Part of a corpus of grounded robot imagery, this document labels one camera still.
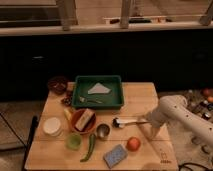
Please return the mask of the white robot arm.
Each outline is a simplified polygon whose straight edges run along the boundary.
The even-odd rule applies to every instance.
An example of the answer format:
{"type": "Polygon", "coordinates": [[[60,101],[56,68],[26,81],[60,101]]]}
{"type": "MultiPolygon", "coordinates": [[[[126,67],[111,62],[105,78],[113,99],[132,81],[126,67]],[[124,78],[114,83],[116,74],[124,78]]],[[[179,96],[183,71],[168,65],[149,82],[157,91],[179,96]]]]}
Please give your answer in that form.
{"type": "Polygon", "coordinates": [[[160,128],[170,118],[175,119],[213,146],[213,124],[190,112],[187,109],[187,100],[182,95],[161,97],[157,107],[146,118],[154,128],[160,128]]]}

